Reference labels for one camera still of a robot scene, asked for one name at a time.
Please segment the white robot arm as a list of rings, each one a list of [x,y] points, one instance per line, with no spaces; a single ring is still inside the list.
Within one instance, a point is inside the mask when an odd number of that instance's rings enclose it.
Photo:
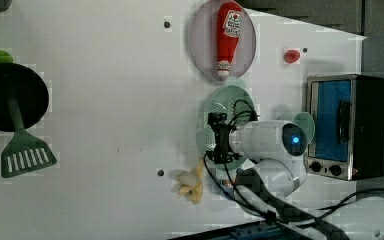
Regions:
[[[243,210],[295,231],[308,226],[326,240],[350,240],[344,230],[286,201],[306,180],[304,154],[310,139],[292,121],[265,120],[237,124],[245,113],[232,118],[211,112],[207,124],[215,140],[204,155],[232,182],[232,200]]]

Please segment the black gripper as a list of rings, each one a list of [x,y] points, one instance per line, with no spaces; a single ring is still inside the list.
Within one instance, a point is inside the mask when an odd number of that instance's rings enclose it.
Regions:
[[[214,133],[215,147],[208,150],[209,159],[215,164],[228,164],[240,162],[243,157],[235,153],[229,142],[229,135],[236,127],[232,123],[227,123],[227,114],[221,112],[210,112],[207,123]]]

